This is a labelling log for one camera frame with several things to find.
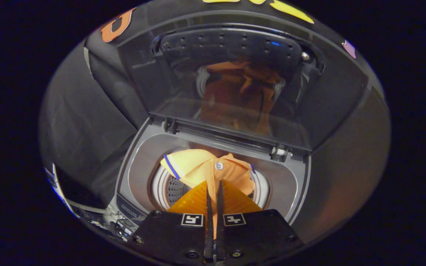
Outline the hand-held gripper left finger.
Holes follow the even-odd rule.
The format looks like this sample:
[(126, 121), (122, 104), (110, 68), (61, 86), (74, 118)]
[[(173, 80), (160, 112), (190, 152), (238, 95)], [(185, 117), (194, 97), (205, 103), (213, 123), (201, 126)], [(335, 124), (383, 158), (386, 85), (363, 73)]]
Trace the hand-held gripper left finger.
[(212, 206), (204, 181), (168, 211), (154, 210), (130, 237), (130, 248), (162, 265), (213, 263)]

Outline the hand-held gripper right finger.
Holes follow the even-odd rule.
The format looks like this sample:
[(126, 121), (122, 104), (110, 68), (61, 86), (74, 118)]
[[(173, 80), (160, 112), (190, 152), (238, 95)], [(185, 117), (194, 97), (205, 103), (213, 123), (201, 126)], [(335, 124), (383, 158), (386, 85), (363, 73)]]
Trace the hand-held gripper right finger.
[(275, 209), (262, 210), (232, 184), (217, 194), (216, 260), (219, 264), (273, 264), (304, 244)]

